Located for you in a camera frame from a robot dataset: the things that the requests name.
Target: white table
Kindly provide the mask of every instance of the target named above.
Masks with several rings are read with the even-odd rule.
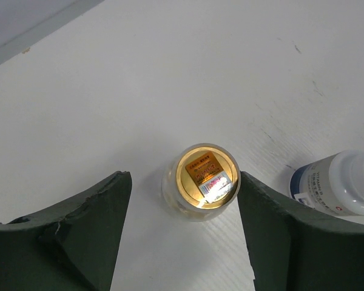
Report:
[[[237,203],[205,223],[159,206],[198,142],[283,193],[364,149],[364,0],[106,0],[0,65],[0,222],[127,170],[112,290],[253,290]]]

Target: jar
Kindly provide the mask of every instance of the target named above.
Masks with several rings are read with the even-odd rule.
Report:
[[[330,215],[364,215],[364,152],[345,150],[299,168],[291,178],[290,194]]]
[[[240,170],[229,152],[214,144],[196,144],[168,165],[162,195],[174,214],[205,221],[236,198],[240,183]]]

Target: brown label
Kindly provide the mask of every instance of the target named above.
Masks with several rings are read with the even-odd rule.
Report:
[[[224,169],[212,152],[207,152],[186,166],[186,170],[197,186],[212,179]]]

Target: black plastic part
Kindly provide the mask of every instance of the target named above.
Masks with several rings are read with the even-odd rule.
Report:
[[[245,172],[238,205],[256,291],[364,290],[364,225],[306,207]]]
[[[0,291],[110,290],[130,173],[0,224]]]

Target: gold lid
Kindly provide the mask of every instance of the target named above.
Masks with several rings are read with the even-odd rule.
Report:
[[[235,159],[213,144],[188,149],[177,165],[176,178],[182,197],[201,209],[225,205],[240,188],[240,171]]]

